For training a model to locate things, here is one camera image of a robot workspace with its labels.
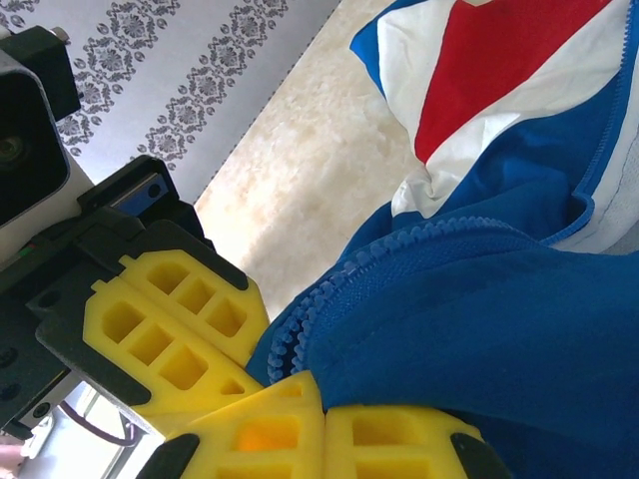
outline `camera lens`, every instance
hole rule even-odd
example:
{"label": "camera lens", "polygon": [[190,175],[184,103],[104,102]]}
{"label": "camera lens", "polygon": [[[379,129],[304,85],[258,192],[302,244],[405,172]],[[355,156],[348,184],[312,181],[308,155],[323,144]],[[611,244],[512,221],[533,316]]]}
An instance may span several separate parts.
{"label": "camera lens", "polygon": [[0,139],[0,169],[10,170],[15,168],[20,162],[23,153],[24,144],[20,137]]}

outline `blue zipper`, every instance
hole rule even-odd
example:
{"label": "blue zipper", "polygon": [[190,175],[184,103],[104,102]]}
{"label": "blue zipper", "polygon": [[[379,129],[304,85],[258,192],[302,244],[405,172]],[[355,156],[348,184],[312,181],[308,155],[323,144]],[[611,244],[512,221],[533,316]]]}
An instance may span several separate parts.
{"label": "blue zipper", "polygon": [[[480,238],[485,239],[484,245],[477,242]],[[456,240],[459,244],[471,243],[472,247],[451,248]],[[384,266],[393,265],[399,254],[407,254],[403,259],[405,262],[410,258],[409,264],[404,264],[401,271],[396,271],[394,275],[383,274],[383,281],[376,286],[378,290],[392,285],[398,279],[439,264],[525,247],[540,246],[505,223],[483,218],[452,219],[436,224],[424,222],[421,226],[407,227],[372,242],[337,264],[320,284],[297,300],[296,307],[273,336],[268,358],[271,384],[308,368],[306,359],[312,333],[318,321],[328,321],[327,307],[333,307],[333,317],[347,315],[348,310],[356,304],[350,301],[339,302],[344,290],[358,281],[370,279],[374,273],[379,274]],[[419,261],[419,254],[427,256],[427,260]],[[365,286],[369,287],[366,293],[375,293],[373,286]]]}
{"label": "blue zipper", "polygon": [[621,64],[619,66],[619,74],[612,98],[608,123],[601,135],[601,140],[595,150],[592,161],[588,165],[588,169],[584,173],[581,182],[579,182],[579,185],[577,185],[573,193],[575,197],[583,199],[584,203],[587,205],[586,210],[568,227],[557,232],[553,236],[544,239],[542,241],[543,244],[551,245],[571,237],[588,224],[592,218],[592,214],[594,213],[594,201],[592,200],[591,195],[594,193],[594,190],[601,180],[605,167],[610,161],[610,157],[612,157],[612,152],[614,151],[617,139],[619,138],[619,132],[621,131],[623,120],[626,115],[630,89],[632,87],[632,76],[635,66],[634,60],[637,55],[637,39],[633,38],[635,36],[634,16],[636,14],[635,7],[637,1],[638,0],[630,0],[630,4],[628,6],[623,47],[621,51]]}

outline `red fabric patch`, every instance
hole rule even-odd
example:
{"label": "red fabric patch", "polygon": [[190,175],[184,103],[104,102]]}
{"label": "red fabric patch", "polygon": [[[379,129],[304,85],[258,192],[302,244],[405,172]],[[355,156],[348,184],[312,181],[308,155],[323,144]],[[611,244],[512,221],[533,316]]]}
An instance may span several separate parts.
{"label": "red fabric patch", "polygon": [[415,138],[426,162],[472,117],[526,81],[610,0],[493,0],[452,7]]}

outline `damask pattern wallpaper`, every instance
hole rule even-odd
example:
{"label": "damask pattern wallpaper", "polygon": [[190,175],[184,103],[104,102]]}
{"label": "damask pattern wallpaper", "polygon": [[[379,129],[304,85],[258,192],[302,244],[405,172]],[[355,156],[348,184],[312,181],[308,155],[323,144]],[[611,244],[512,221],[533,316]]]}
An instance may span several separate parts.
{"label": "damask pattern wallpaper", "polygon": [[339,0],[0,0],[0,25],[63,27],[82,109],[63,143],[94,182],[161,158],[194,202]]}

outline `zipper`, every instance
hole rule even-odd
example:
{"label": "zipper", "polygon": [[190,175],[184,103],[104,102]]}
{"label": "zipper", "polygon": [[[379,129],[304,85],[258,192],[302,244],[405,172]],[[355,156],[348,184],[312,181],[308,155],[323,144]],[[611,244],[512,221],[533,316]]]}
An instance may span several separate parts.
{"label": "zipper", "polygon": [[[485,247],[478,246],[475,242],[477,236],[482,234],[487,238]],[[451,252],[449,246],[452,240],[462,241],[469,237],[473,237],[472,248]],[[511,226],[483,218],[451,219],[438,223],[425,221],[420,226],[410,226],[372,242],[334,266],[332,271],[324,275],[317,287],[297,300],[297,306],[274,333],[268,358],[271,384],[307,369],[306,359],[311,335],[326,307],[335,305],[350,285],[368,278],[376,269],[379,270],[384,265],[396,261],[399,254],[409,253],[413,257],[421,253],[431,256],[434,262],[446,264],[467,257],[535,246],[541,247],[536,241]],[[426,261],[426,265],[424,262],[419,265],[418,261],[413,263],[413,268],[410,265],[401,268],[401,272],[394,277],[386,280],[385,276],[386,283],[379,285],[378,289],[438,265],[432,261]]]}
{"label": "zipper", "polygon": [[[573,195],[583,195],[586,194],[588,197],[594,192],[596,188],[596,183],[601,179],[601,177],[595,177],[595,171],[597,167],[599,167],[602,163],[604,154],[607,153],[606,165],[610,161],[610,157],[612,156],[612,152],[614,151],[614,144],[617,141],[619,136],[619,132],[621,131],[621,127],[623,124],[623,119],[625,117],[625,109],[620,112],[622,107],[628,105],[628,98],[630,96],[630,88],[632,86],[632,74],[634,72],[635,66],[635,57],[632,58],[632,62],[629,62],[629,50],[630,50],[630,39],[633,34],[634,27],[634,15],[635,15],[635,7],[637,0],[630,0],[630,4],[628,5],[628,12],[626,14],[626,25],[624,31],[623,38],[623,47],[621,50],[621,63],[619,65],[619,74],[617,78],[617,84],[615,85],[615,91],[612,97],[612,104],[610,107],[610,115],[608,118],[608,122],[606,127],[604,128],[603,133],[601,134],[601,140],[599,141],[599,145],[595,150],[595,153],[590,161],[586,172],[584,173],[581,182],[575,188]],[[613,132],[617,132],[616,137],[613,138]],[[568,227],[564,228],[562,231],[557,232],[556,234],[548,237],[542,241],[542,244],[552,245],[566,238],[571,237],[583,227],[585,227],[590,218],[592,217],[594,211],[594,203],[591,201],[586,208],[586,211],[572,224]]]}

